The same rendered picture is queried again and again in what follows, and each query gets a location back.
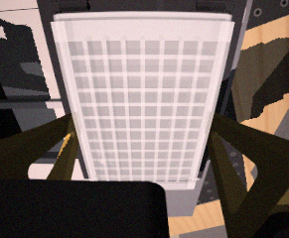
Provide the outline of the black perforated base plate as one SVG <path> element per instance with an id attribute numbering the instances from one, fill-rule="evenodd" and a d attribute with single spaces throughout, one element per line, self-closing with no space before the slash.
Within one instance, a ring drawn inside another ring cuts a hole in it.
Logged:
<path id="1" fill-rule="evenodd" d="M 261 26 L 263 24 L 269 23 L 271 21 L 280 19 L 282 17 L 288 16 L 289 0 L 253 0 L 250 10 L 251 11 L 249 14 L 246 31 Z M 223 116 L 237 122 L 231 91 Z M 235 168 L 236 173 L 238 174 L 238 176 L 242 180 L 243 185 L 247 189 L 242 153 L 223 138 L 221 138 L 221 140 L 226 149 L 231 164 Z M 217 200 L 219 200 L 217 193 L 217 185 L 212 169 L 212 163 L 210 163 L 197 205 Z"/>

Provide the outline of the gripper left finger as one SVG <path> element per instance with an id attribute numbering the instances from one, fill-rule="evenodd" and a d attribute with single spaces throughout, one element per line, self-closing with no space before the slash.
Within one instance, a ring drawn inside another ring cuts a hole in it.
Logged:
<path id="1" fill-rule="evenodd" d="M 72 180 L 78 137 L 72 113 L 0 140 L 0 178 L 29 179 L 30 165 L 65 138 L 46 179 Z"/>

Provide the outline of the light grey machine housing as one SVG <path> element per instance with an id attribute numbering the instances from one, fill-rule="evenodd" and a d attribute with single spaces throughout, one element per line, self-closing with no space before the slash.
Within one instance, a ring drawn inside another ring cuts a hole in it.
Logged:
<path id="1" fill-rule="evenodd" d="M 51 27 L 58 13 L 178 11 L 232 15 L 235 24 L 215 110 L 223 116 L 252 1 L 0 0 L 0 140 L 71 113 Z M 168 217 L 193 216 L 210 161 L 206 145 L 195 188 L 165 190 Z"/>

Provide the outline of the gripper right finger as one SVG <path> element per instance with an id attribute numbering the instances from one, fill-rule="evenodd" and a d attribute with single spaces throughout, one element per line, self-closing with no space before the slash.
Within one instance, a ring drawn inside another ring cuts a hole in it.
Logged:
<path id="1" fill-rule="evenodd" d="M 221 138 L 255 163 L 249 191 Z M 207 145 L 227 238 L 252 238 L 270 215 L 289 211 L 289 140 L 214 113 Z"/>

